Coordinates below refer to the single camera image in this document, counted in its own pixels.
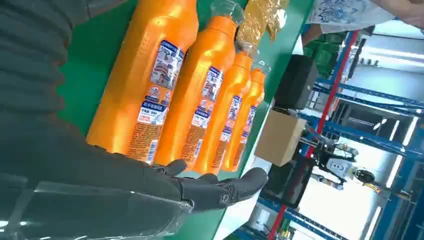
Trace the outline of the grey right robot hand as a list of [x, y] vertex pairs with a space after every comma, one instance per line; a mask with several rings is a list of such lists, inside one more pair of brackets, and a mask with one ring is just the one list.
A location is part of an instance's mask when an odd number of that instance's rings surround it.
[[268, 180], [180, 177], [182, 160], [149, 164], [87, 144], [53, 114], [0, 113], [3, 240], [140, 239], [173, 235], [193, 212], [251, 198]]

